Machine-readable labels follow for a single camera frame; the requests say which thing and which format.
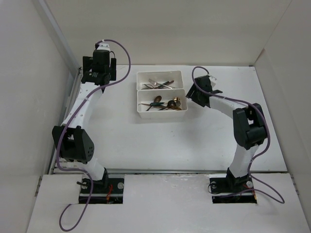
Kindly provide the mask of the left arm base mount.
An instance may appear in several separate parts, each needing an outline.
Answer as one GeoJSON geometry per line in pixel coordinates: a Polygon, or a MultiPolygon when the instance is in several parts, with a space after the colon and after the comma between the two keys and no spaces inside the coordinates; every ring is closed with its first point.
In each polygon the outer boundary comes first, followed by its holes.
{"type": "MultiPolygon", "coordinates": [[[[124,175],[109,174],[107,184],[94,181],[89,204],[123,204],[124,175]]],[[[91,188],[90,180],[83,178],[77,182],[80,186],[79,204],[86,204],[91,188]]]]}

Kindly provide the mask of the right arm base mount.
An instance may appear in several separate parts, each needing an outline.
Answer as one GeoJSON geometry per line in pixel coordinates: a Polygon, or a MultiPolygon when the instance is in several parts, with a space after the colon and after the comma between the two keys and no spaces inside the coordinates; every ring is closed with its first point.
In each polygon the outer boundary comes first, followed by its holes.
{"type": "Polygon", "coordinates": [[[257,204],[257,198],[252,179],[234,183],[234,180],[225,175],[213,175],[209,177],[208,191],[212,195],[213,204],[257,204]]]}

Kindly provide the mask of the copper thin utensil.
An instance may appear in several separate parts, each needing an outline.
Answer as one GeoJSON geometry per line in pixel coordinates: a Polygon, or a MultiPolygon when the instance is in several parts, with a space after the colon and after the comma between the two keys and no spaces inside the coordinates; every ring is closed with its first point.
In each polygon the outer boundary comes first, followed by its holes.
{"type": "Polygon", "coordinates": [[[170,86],[170,84],[172,84],[172,81],[166,81],[164,83],[159,83],[151,79],[149,79],[148,81],[154,88],[157,88],[157,89],[161,89],[161,88],[173,89],[173,87],[170,86]]]}

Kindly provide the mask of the white plastic bin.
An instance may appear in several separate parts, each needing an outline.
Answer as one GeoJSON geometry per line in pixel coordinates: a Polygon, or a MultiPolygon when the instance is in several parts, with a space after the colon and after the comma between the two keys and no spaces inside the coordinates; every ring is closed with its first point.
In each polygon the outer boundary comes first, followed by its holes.
{"type": "Polygon", "coordinates": [[[184,89],[151,89],[137,92],[137,112],[142,119],[183,117],[187,110],[184,89]]]}
{"type": "Polygon", "coordinates": [[[137,73],[137,90],[146,88],[145,84],[151,84],[149,79],[152,79],[158,83],[165,83],[173,81],[170,85],[177,89],[184,88],[182,72],[179,70],[173,71],[154,71],[154,72],[138,72],[137,73]]]}

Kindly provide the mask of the small gold spoon green handle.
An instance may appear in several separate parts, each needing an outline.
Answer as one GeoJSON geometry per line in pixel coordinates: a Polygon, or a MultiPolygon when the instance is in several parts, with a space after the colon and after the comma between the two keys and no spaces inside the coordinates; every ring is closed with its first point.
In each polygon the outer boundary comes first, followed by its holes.
{"type": "Polygon", "coordinates": [[[176,110],[176,111],[182,111],[182,109],[181,108],[179,108],[179,107],[175,107],[175,108],[172,108],[173,110],[176,110]]]}

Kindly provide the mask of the silver spoon copper handle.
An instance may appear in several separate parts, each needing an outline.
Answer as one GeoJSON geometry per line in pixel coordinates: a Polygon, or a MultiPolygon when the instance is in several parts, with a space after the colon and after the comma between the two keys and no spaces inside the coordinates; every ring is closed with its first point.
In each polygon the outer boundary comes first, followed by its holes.
{"type": "Polygon", "coordinates": [[[159,106],[161,110],[176,110],[181,111],[180,108],[181,103],[179,101],[170,100],[168,101],[166,106],[159,106]]]}

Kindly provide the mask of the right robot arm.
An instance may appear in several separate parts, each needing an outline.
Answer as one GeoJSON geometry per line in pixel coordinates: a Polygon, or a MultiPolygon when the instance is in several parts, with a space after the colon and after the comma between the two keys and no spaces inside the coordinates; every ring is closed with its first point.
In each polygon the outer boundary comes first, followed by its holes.
{"type": "Polygon", "coordinates": [[[263,110],[258,103],[241,103],[217,97],[220,90],[213,90],[209,75],[194,79],[186,97],[202,107],[218,110],[233,120],[234,139],[237,143],[234,159],[224,178],[211,178],[212,193],[236,193],[251,182],[248,167],[252,157],[268,137],[263,110]]]}

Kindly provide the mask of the gold fork green handle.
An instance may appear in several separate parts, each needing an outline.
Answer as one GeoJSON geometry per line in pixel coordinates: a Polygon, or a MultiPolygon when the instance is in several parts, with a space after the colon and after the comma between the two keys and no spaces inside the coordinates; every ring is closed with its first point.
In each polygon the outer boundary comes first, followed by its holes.
{"type": "Polygon", "coordinates": [[[171,84],[171,82],[167,81],[167,82],[160,84],[159,86],[155,87],[155,89],[162,89],[162,88],[172,89],[170,84],[171,84]]]}

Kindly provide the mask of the black handled fork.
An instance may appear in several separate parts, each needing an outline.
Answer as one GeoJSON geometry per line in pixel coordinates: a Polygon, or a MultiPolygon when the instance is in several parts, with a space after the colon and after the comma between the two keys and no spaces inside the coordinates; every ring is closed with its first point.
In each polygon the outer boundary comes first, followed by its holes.
{"type": "Polygon", "coordinates": [[[142,86],[145,89],[157,89],[158,88],[158,86],[154,86],[154,85],[152,85],[150,83],[144,83],[142,86]]]}

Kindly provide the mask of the silver fork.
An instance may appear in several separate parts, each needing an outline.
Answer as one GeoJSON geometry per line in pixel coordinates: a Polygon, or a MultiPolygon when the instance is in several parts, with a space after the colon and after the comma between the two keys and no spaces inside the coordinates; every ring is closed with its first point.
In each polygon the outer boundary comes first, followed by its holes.
{"type": "Polygon", "coordinates": [[[151,90],[151,89],[164,89],[165,87],[162,85],[158,85],[158,86],[153,86],[150,83],[144,83],[141,86],[141,90],[151,90]]]}

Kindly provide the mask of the black measuring spoon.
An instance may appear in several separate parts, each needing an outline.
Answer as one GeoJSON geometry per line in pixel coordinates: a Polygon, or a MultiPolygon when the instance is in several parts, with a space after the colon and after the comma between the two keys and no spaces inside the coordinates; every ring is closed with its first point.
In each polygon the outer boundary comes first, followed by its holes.
{"type": "Polygon", "coordinates": [[[176,102],[174,101],[174,100],[170,100],[170,101],[168,101],[168,103],[167,103],[167,106],[166,106],[167,108],[175,108],[176,107],[176,102]]]}

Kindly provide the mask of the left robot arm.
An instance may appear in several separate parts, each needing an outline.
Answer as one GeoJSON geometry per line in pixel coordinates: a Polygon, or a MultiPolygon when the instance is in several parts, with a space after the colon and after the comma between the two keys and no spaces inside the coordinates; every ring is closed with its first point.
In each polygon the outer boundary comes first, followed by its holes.
{"type": "Polygon", "coordinates": [[[97,192],[108,189],[108,173],[94,157],[95,146],[86,132],[92,111],[104,92],[104,86],[116,79],[116,59],[110,49],[96,49],[83,57],[80,89],[68,116],[52,130],[57,158],[69,164],[69,171],[85,171],[97,192]]]}

